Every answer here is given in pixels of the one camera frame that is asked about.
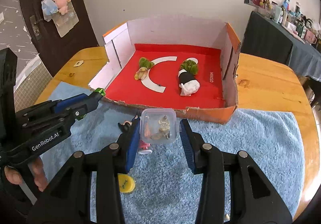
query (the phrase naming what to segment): table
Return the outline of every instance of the table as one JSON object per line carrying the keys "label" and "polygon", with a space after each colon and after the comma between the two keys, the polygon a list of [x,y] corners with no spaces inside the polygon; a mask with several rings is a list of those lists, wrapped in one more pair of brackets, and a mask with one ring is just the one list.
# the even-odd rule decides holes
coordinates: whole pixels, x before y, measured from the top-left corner
{"label": "table", "polygon": [[[73,67],[78,60],[84,60],[84,63]],[[89,88],[88,83],[107,61],[104,47],[81,50],[54,76],[36,103],[46,101],[62,81]],[[237,74],[240,108],[292,112],[298,122],[306,163],[297,217],[309,203],[304,196],[317,177],[320,166],[317,127],[308,99],[296,75],[283,64],[241,53]]]}
{"label": "table", "polygon": [[241,52],[286,64],[298,76],[309,76],[321,82],[321,54],[258,12],[250,15]]}

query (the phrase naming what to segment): red mat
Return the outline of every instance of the red mat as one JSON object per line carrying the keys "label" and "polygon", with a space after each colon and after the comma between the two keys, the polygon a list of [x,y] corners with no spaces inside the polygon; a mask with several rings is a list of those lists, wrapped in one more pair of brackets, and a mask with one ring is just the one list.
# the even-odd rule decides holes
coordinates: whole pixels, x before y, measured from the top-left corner
{"label": "red mat", "polygon": [[[223,108],[222,80],[220,70],[220,50],[188,45],[135,44],[136,51],[127,65],[106,89],[106,97],[127,104],[185,109],[186,107]],[[176,61],[156,64],[149,72],[150,79],[166,87],[163,93],[146,88],[134,75],[139,69],[141,57],[152,61],[159,57],[177,56]],[[198,60],[199,72],[195,78],[200,89],[191,96],[180,96],[178,71],[182,62],[190,57]]]}

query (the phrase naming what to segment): human hand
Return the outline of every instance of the human hand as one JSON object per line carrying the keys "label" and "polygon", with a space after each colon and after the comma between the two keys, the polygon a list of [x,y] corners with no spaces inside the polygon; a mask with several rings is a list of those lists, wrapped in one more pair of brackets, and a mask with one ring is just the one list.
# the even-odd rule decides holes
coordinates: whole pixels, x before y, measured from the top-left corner
{"label": "human hand", "polygon": [[[44,189],[48,185],[48,180],[43,170],[43,163],[40,157],[38,157],[31,163],[31,168],[34,173],[35,184],[38,186],[41,192],[44,191]],[[6,166],[4,168],[4,173],[8,181],[12,184],[22,184],[22,176],[17,170]]]}

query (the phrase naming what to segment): yellow bottle cap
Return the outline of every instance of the yellow bottle cap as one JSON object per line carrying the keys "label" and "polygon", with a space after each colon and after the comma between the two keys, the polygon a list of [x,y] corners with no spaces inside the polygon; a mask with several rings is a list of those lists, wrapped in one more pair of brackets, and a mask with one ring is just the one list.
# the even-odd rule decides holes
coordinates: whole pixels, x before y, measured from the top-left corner
{"label": "yellow bottle cap", "polygon": [[127,174],[118,174],[119,190],[123,193],[132,192],[135,188],[135,181]]}

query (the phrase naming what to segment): green plush toy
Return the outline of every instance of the green plush toy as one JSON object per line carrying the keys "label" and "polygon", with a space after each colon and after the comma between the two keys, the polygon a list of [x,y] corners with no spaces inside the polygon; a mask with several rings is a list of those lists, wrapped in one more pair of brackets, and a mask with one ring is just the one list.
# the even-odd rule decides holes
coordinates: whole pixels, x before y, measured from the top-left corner
{"label": "green plush toy", "polygon": [[147,58],[141,57],[139,60],[139,68],[146,67],[147,69],[151,69],[154,66],[153,62],[150,62]]}
{"label": "green plush toy", "polygon": [[196,64],[193,60],[184,60],[184,62],[180,66],[180,69],[185,69],[187,72],[193,75],[197,75],[198,64]]}

